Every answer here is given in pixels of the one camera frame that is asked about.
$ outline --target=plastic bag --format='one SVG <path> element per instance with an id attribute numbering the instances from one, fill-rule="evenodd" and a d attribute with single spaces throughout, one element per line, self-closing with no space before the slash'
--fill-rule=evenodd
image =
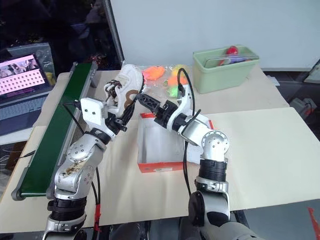
<path id="1" fill-rule="evenodd" d="M 144 77 L 144 93 L 154 97 L 162 103 L 166 100 L 175 100 L 178 96 L 178 70 L 184 68 L 191 77 L 190 67 L 187 65 L 158 65 L 137 66 Z M 182 84 L 188 84 L 183 73 L 180 75 Z"/>

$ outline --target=laptop keyboard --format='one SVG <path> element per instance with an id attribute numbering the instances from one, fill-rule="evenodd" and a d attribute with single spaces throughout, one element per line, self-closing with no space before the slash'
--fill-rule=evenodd
<path id="1" fill-rule="evenodd" d="M 0 121 L 41 110 L 47 96 L 0 108 Z"/>

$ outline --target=red object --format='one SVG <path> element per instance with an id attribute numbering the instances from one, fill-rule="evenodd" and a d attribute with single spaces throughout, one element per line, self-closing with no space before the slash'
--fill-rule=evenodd
<path id="1" fill-rule="evenodd" d="M 142 173 L 154 173 L 167 171 L 182 170 L 182 161 L 179 162 L 155 162 L 155 163 L 138 163 L 138 167 Z"/>
<path id="2" fill-rule="evenodd" d="M 140 116 L 143 119 L 150 119 L 150 118 L 155 118 L 156 116 L 153 113 L 140 113 Z"/>
<path id="3" fill-rule="evenodd" d="M 238 48 L 236 46 L 231 46 L 229 47 L 226 52 L 226 55 L 238 55 Z M 218 66 L 221 66 L 222 64 L 224 64 L 225 60 L 221 60 L 218 64 Z"/>
<path id="4" fill-rule="evenodd" d="M 210 124 L 210 128 L 213 130 L 214 128 L 214 124 L 212 123 L 212 121 L 209 119 L 209 124 Z"/>
<path id="5" fill-rule="evenodd" d="M 316 237 L 316 240 L 320 240 L 320 225 L 318 224 L 315 216 L 314 216 L 314 209 L 311 208 L 311 207 L 308 207 L 308 211 L 309 211 L 309 214 L 310 214 L 310 218 L 311 218 L 311 222 L 312 222 L 312 226 L 313 226 L 313 230 L 314 230 L 314 233 L 315 233 L 315 237 Z"/>
<path id="6" fill-rule="evenodd" d="M 101 232 L 99 228 L 99 221 L 100 221 L 100 204 L 95 205 L 95 212 L 94 212 L 94 230 Z"/>

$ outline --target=laptop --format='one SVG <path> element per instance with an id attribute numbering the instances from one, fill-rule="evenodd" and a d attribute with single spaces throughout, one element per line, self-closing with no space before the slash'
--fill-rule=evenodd
<path id="1" fill-rule="evenodd" d="M 51 89 L 35 54 L 0 62 L 0 136 L 32 127 Z"/>

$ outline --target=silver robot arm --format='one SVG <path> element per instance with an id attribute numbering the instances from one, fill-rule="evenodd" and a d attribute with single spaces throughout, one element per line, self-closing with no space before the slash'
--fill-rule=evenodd
<path id="1" fill-rule="evenodd" d="M 161 107 L 158 100 L 146 94 L 139 94 L 137 98 L 155 114 L 156 123 L 203 149 L 195 179 L 197 191 L 189 198 L 190 222 L 199 227 L 206 240 L 261 240 L 246 226 L 230 222 L 229 184 L 226 181 L 228 160 L 225 158 L 230 145 L 227 135 L 208 128 L 199 113 L 192 116 L 190 87 L 180 85 L 179 89 L 179 106 L 167 100 Z"/>
<path id="2" fill-rule="evenodd" d="M 51 211 L 47 219 L 43 240 L 86 240 L 81 229 L 86 213 L 87 195 L 95 170 L 102 161 L 106 145 L 113 141 L 119 131 L 126 131 L 135 101 L 123 115 L 117 118 L 108 112 L 105 102 L 82 98 L 82 116 L 90 131 L 73 143 L 66 153 L 64 163 L 55 173 L 54 200 L 48 203 Z"/>

